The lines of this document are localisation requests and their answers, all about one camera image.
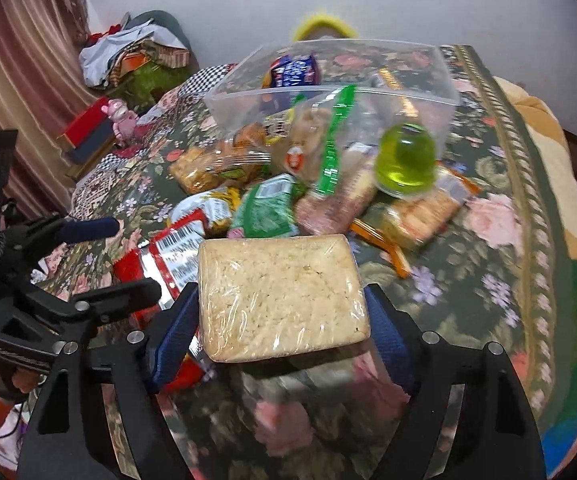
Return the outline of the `brown biscuit clear packet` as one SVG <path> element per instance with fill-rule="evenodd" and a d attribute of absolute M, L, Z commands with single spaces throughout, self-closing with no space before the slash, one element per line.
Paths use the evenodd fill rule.
<path fill-rule="evenodd" d="M 405 249 L 430 242 L 480 192 L 479 186 L 445 165 L 438 165 L 435 183 L 418 198 L 397 198 L 386 207 L 378 229 L 386 240 Z"/>

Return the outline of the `pink plush toy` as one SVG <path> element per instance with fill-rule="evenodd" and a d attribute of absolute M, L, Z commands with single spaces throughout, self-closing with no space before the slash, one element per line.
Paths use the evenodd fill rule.
<path fill-rule="evenodd" d="M 101 106 L 102 112 L 113 125 L 113 133 L 120 144 L 132 141 L 139 116 L 130 110 L 127 103 L 121 99 L 110 99 Z"/>

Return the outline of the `green floral bedspread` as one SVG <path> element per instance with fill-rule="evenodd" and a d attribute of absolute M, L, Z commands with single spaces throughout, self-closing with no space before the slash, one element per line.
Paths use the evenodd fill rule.
<path fill-rule="evenodd" d="M 448 164 L 480 192 L 438 235 L 413 252 L 412 276 L 401 280 L 384 252 L 353 238 L 362 281 L 377 284 L 419 327 L 453 344 L 476 348 L 495 340 L 509 352 L 537 421 L 551 424 L 563 395 L 551 334 L 553 309 L 567 292 L 556 285 L 561 229 L 539 152 L 523 118 L 475 50 L 441 50 L 459 91 L 448 143 Z M 119 220 L 109 240 L 68 248 L 43 286 L 66 298 L 107 285 L 113 263 L 162 229 L 182 190 L 169 174 L 175 150 L 204 145 L 218 127 L 200 98 L 172 131 L 151 144 L 96 208 L 93 218 Z M 308 408 L 309 446 L 269 455 L 255 424 L 224 380 L 177 394 L 169 426 L 183 457 L 202 479 L 365 479 L 372 474 L 393 426 L 378 427 L 346 404 Z"/>

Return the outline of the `blue biscuit bag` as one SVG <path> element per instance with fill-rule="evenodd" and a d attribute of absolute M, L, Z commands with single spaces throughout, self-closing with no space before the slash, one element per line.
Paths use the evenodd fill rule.
<path fill-rule="evenodd" d="M 262 88 L 316 86 L 320 84 L 317 59 L 309 55 L 283 55 L 269 67 L 262 79 Z"/>

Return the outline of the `green-edged clear cake bag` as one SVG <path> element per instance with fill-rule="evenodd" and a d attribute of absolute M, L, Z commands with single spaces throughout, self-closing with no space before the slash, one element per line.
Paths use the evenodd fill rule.
<path fill-rule="evenodd" d="M 287 133 L 270 148 L 274 168 L 310 185 L 317 194 L 333 194 L 339 180 L 337 136 L 354 107 L 356 91 L 355 84 L 348 84 L 300 99 Z"/>

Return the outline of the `gold wrapped snack bar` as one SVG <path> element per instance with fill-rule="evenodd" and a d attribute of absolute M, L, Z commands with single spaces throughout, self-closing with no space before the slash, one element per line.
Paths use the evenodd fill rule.
<path fill-rule="evenodd" d="M 389 72 L 388 68 L 377 70 L 377 76 L 381 84 L 390 91 L 395 92 L 401 106 L 401 115 L 409 119 L 416 120 L 419 118 L 419 111 L 412 101 L 403 94 L 403 87 L 399 80 Z"/>

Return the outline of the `clear plastic storage box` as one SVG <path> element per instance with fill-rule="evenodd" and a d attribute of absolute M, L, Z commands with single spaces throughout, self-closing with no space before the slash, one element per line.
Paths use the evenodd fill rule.
<path fill-rule="evenodd" d="M 275 62 L 312 60 L 316 84 L 264 87 Z M 378 144 L 399 122 L 418 122 L 433 138 L 436 157 L 445 153 L 457 104 L 453 79 L 439 48 L 379 39 L 318 39 L 264 44 L 228 73 L 205 96 L 217 124 L 227 132 L 279 115 L 298 98 L 330 108 L 340 89 L 355 88 L 347 125 L 357 139 Z"/>

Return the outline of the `yellow curved foam tube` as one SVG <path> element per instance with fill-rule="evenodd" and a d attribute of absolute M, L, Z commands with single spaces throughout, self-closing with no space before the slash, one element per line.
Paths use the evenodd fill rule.
<path fill-rule="evenodd" d="M 349 39 L 358 36 L 350 25 L 327 13 L 313 13 L 304 18 L 294 31 L 293 41 L 307 41 L 322 38 Z"/>

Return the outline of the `striped pink curtain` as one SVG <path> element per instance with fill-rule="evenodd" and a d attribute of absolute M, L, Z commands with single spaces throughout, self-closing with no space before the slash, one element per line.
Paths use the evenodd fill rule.
<path fill-rule="evenodd" d="M 70 207 L 58 139 L 95 100 L 78 60 L 88 37 L 86 0 L 0 0 L 0 130 L 17 132 L 5 193 L 28 217 Z"/>

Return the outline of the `pink sausage stick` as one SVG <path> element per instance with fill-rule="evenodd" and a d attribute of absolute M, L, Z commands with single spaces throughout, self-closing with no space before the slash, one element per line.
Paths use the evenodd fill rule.
<path fill-rule="evenodd" d="M 298 200 L 295 218 L 299 231 L 310 235 L 343 234 L 360 217 L 377 193 L 377 147 L 352 143 L 339 160 L 339 180 L 331 195 L 308 192 Z"/>

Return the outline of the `pile of clothes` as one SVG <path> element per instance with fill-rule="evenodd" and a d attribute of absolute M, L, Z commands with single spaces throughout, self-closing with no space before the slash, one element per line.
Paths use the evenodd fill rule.
<path fill-rule="evenodd" d="M 193 55 L 178 20 L 153 10 L 92 36 L 79 64 L 87 87 L 143 114 L 192 75 Z"/>

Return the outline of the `red box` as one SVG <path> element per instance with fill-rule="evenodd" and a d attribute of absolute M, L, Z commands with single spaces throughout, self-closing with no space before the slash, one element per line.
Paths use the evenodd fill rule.
<path fill-rule="evenodd" d="M 107 142 L 115 140 L 107 115 L 110 99 L 101 96 L 78 115 L 57 138 L 66 157 L 75 165 L 88 162 Z"/>

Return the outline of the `green jelly cup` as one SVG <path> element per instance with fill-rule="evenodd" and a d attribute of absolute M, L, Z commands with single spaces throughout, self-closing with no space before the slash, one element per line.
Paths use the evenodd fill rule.
<path fill-rule="evenodd" d="M 392 126 L 378 144 L 377 188 L 390 196 L 426 192 L 435 181 L 436 148 L 428 130 L 417 122 Z"/>

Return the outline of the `rice cracker block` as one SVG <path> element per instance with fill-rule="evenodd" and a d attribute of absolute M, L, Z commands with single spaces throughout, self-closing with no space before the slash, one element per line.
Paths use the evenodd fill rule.
<path fill-rule="evenodd" d="M 198 252 L 200 336 L 217 363 L 297 356 L 371 335 L 343 234 L 206 240 Z"/>

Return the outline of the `orange cake clear packet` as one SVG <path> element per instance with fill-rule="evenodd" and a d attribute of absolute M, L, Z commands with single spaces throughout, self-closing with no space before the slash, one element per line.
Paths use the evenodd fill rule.
<path fill-rule="evenodd" d="M 205 146 L 192 146 L 170 165 L 169 174 L 189 195 L 221 185 L 242 188 L 270 169 L 266 137 L 266 128 L 254 122 L 232 136 Z"/>

